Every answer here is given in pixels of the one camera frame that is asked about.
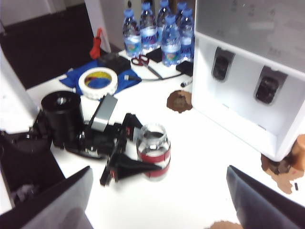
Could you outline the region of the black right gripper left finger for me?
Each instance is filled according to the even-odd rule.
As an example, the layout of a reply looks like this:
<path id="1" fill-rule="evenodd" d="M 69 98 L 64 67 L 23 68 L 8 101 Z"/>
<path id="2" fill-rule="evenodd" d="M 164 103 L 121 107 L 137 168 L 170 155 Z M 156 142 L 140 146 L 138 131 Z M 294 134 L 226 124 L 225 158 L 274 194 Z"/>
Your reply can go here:
<path id="1" fill-rule="evenodd" d="M 2 229 L 92 229 L 85 214 L 93 183 L 87 166 L 0 216 Z"/>

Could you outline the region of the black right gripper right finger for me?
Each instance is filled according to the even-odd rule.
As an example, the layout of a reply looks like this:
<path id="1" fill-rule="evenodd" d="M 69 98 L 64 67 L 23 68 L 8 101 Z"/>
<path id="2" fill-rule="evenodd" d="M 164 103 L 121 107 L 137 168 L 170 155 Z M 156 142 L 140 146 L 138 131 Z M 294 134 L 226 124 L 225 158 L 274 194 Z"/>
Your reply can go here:
<path id="1" fill-rule="evenodd" d="M 230 165 L 226 180 L 245 229 L 303 229 L 305 208 Z"/>

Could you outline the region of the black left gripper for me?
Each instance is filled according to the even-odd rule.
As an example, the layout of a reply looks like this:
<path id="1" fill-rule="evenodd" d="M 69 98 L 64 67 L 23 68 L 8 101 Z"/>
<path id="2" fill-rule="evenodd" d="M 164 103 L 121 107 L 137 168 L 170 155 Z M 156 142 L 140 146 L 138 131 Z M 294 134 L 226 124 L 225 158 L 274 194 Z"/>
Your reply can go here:
<path id="1" fill-rule="evenodd" d="M 133 160 L 125 154 L 127 139 L 137 141 L 142 124 L 134 114 L 126 114 L 116 137 L 114 148 L 106 162 L 100 178 L 102 186 L 108 186 L 112 179 L 119 180 L 147 172 L 159 171 L 156 164 Z"/>

